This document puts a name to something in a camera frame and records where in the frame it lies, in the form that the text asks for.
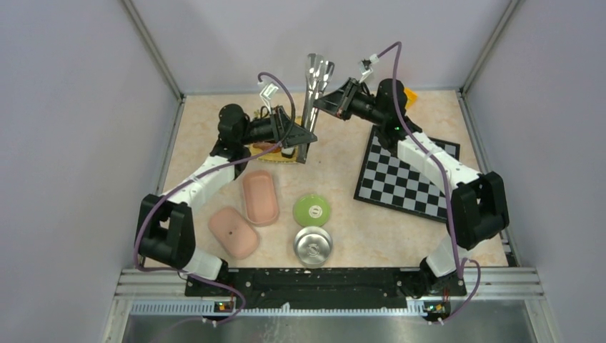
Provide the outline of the silver metal tongs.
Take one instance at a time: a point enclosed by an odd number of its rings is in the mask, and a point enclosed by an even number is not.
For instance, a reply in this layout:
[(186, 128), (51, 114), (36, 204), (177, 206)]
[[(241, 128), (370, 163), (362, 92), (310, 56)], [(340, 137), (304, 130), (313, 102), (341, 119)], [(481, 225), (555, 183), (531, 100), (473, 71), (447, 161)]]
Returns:
[(301, 125), (313, 133), (319, 110), (314, 107), (314, 101), (323, 96), (334, 73), (334, 63), (321, 54), (309, 53), (306, 63), (306, 94), (302, 111)]

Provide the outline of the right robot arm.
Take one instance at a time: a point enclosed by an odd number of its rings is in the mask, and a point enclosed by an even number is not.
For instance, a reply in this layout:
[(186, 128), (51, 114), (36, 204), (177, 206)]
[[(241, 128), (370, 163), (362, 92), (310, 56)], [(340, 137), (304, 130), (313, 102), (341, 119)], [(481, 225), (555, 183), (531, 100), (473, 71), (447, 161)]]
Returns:
[(503, 178), (496, 172), (481, 173), (437, 146), (406, 115), (404, 85), (384, 79), (375, 94), (367, 85), (348, 79), (337, 90), (314, 100), (314, 107), (343, 121), (358, 116), (372, 123), (379, 143), (400, 161), (429, 179), (446, 198), (448, 236), (424, 258), (419, 285), (428, 294), (439, 294), (447, 275), (462, 273), (467, 255), (479, 243), (509, 226), (510, 217)]

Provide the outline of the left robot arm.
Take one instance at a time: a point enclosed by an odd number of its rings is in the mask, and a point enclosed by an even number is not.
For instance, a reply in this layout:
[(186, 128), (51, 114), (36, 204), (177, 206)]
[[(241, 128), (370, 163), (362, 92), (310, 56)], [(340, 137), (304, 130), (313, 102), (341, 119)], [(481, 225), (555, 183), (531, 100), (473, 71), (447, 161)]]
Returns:
[(282, 109), (252, 119), (240, 105), (227, 104), (218, 117), (218, 139), (204, 163), (172, 190), (141, 201), (134, 242), (135, 259), (153, 259), (163, 264), (163, 270), (197, 275), (203, 288), (216, 296), (228, 289), (229, 276), (221, 271), (222, 259), (197, 247), (194, 211), (245, 170), (254, 159), (249, 145), (267, 142), (276, 149), (317, 141)]

